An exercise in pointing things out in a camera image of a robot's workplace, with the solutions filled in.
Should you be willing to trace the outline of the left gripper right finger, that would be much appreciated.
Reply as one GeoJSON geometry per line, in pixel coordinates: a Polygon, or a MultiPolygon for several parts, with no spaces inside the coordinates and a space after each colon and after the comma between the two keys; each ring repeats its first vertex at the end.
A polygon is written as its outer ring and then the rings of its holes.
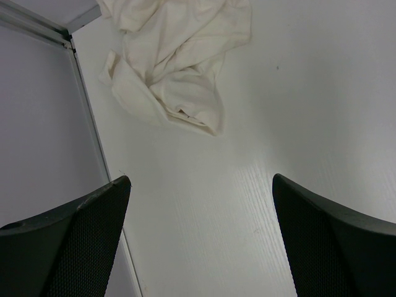
{"type": "Polygon", "coordinates": [[[395,224],[276,174],[272,195],[298,296],[395,296],[395,224]]]}

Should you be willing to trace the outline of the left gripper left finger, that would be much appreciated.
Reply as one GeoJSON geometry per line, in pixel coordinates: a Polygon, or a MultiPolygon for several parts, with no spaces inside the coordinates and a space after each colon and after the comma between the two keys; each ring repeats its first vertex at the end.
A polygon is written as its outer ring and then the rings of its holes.
{"type": "Polygon", "coordinates": [[[121,176],[1,228],[1,296],[104,296],[131,192],[121,176]]]}

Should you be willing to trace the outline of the cream white t-shirt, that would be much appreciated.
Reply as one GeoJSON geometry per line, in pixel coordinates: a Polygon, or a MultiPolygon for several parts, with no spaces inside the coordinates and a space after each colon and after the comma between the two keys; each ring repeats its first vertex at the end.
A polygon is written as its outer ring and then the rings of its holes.
{"type": "Polygon", "coordinates": [[[218,136],[217,78],[227,51],[251,38],[249,1],[100,1],[121,34],[100,73],[118,103],[153,125],[218,136]]]}

